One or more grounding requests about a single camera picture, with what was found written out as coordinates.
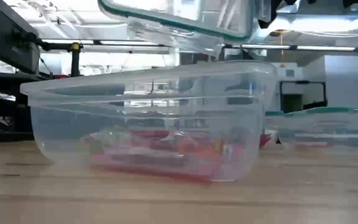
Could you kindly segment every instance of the container lid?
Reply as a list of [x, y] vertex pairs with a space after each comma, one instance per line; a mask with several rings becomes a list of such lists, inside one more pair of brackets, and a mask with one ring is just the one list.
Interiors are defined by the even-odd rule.
[[265, 116], [284, 116], [283, 111], [266, 111]]
[[[247, 5], [247, 12], [241, 12], [244, 14], [244, 20], [249, 18], [249, 21], [252, 24], [253, 19], [253, 1], [251, 0], [241, 0], [243, 2], [249, 2]], [[121, 17], [134, 17], [146, 21], [158, 22], [163, 26], [175, 27], [183, 30], [191, 30], [198, 32], [200, 34], [210, 35], [213, 37], [223, 37], [225, 40], [231, 41], [244, 41], [250, 36], [251, 30], [246, 30], [243, 33], [234, 32], [229, 29], [223, 29], [214, 26], [207, 26], [206, 23], [200, 21], [194, 21], [192, 19], [187, 19], [180, 16], [174, 16], [169, 13], [162, 13], [158, 11], [151, 11], [145, 9], [137, 9], [134, 7], [125, 6], [122, 4], [116, 4], [112, 0], [98, 0], [100, 10], [107, 15], [108, 17], [115, 18], [116, 16]]]
[[285, 115], [280, 128], [303, 132], [358, 130], [358, 108], [322, 107], [296, 111]]

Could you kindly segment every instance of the wooden tabletop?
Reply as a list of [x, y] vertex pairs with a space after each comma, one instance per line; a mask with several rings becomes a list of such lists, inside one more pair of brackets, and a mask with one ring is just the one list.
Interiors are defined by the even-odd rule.
[[279, 147], [251, 174], [209, 186], [54, 165], [0, 143], [0, 223], [358, 223], [358, 153]]

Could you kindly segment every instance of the black panel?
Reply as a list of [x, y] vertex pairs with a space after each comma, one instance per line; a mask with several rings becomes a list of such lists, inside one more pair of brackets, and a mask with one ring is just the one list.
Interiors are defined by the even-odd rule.
[[0, 133], [0, 142], [30, 141], [34, 140], [32, 133]]
[[29, 75], [25, 73], [0, 73], [0, 93], [17, 96], [22, 83], [47, 80], [49, 77]]
[[[280, 6], [281, 2], [285, 1], [287, 5], [293, 5], [296, 3], [296, 0], [270, 0], [272, 5], [272, 11], [270, 13], [271, 21], [265, 22], [258, 20], [259, 26], [262, 29], [266, 29], [269, 27], [269, 25], [276, 19], [277, 17], [277, 8]], [[318, 0], [308, 0], [308, 4], [315, 4]], [[343, 6], [345, 8], [348, 8], [349, 6], [352, 6], [353, 4], [358, 3], [358, 0], [343, 0]]]
[[36, 34], [21, 16], [0, 0], [0, 60], [23, 72], [35, 73], [39, 63], [39, 48], [24, 38]]

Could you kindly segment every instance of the black machine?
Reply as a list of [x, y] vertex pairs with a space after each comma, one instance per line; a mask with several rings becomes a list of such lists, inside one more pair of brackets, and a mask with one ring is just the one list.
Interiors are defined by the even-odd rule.
[[11, 118], [10, 125], [0, 123], [0, 142], [33, 139], [27, 97], [20, 94], [20, 84], [53, 78], [39, 72], [40, 47], [45, 51], [67, 50], [72, 53], [71, 76], [80, 76], [79, 57], [82, 45], [50, 44], [38, 38], [38, 32], [3, 0], [0, 0], [0, 61], [20, 71], [0, 73], [0, 93], [16, 97], [16, 101], [0, 99], [0, 117]]
[[[296, 3], [297, 0], [270, 0], [271, 1], [271, 5], [272, 5], [272, 11], [271, 11], [271, 21], [270, 22], [265, 22], [265, 21], [261, 21], [259, 20], [259, 26], [262, 29], [266, 29], [269, 27], [269, 25], [276, 19], [277, 17], [277, 9], [278, 7], [284, 2], [287, 5], [294, 5]], [[307, 4], [316, 4], [318, 1], [327, 1], [327, 0], [307, 0]], [[342, 0], [343, 3], [343, 7], [344, 8], [348, 8], [350, 6], [352, 6], [353, 4], [358, 3], [358, 0]]]

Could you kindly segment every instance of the green-rimmed lid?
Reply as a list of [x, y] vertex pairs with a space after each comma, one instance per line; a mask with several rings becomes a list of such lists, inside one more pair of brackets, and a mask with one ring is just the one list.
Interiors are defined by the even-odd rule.
[[296, 111], [287, 113], [285, 116], [289, 118], [299, 117], [299, 116], [308, 116], [314, 114], [332, 114], [332, 113], [355, 113], [354, 109], [352, 108], [345, 108], [345, 107], [320, 107], [320, 108], [312, 108], [303, 111]]
[[250, 29], [245, 29], [243, 33], [240, 33], [240, 32], [234, 32], [228, 29], [222, 29], [213, 26], [201, 26], [200, 25], [201, 23], [198, 21], [182, 18], [179, 16], [174, 16], [168, 13], [161, 13], [157, 11], [149, 11], [144, 9], [135, 9], [133, 7], [126, 7], [120, 4], [114, 4], [109, 0], [98, 0], [99, 8], [107, 16], [117, 15], [122, 17], [135, 17], [146, 21], [158, 22], [163, 26], [190, 30], [201, 34], [210, 35], [213, 37], [222, 37], [225, 40], [231, 40], [231, 41], [244, 41], [250, 37], [250, 33], [252, 32], [252, 23], [253, 23], [252, 18], [254, 17], [254, 10], [253, 10], [254, 2], [250, 0], [247, 0], [246, 2], [248, 2], [247, 3], [248, 12], [243, 12], [243, 13], [247, 13], [244, 20], [247, 20], [247, 18], [249, 18], [248, 19], [249, 21], [247, 22], [249, 23]]
[[284, 116], [283, 111], [266, 111], [265, 116]]

